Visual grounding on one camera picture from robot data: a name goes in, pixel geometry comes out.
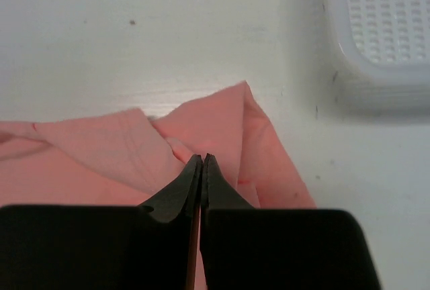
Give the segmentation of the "pink t-shirt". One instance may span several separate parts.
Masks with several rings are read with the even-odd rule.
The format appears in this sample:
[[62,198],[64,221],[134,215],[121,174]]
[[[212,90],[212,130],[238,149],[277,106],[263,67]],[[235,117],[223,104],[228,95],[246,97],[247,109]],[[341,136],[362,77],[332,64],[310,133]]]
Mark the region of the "pink t-shirt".
[[193,154],[213,154],[253,205],[314,207],[244,82],[156,120],[129,109],[61,122],[2,122],[1,203],[135,204],[171,182]]

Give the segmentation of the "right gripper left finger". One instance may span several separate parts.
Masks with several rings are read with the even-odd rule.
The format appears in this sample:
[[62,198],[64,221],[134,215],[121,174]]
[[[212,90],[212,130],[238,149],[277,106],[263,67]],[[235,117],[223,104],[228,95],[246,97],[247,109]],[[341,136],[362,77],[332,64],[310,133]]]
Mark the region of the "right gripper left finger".
[[202,159],[135,206],[1,208],[2,289],[192,289]]

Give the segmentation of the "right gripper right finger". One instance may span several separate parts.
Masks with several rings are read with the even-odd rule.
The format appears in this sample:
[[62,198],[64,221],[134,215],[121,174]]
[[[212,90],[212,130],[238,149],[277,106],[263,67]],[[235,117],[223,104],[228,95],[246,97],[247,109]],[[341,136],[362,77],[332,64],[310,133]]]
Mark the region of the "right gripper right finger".
[[200,252],[209,289],[379,289],[366,238],[338,209],[257,209],[202,169]]

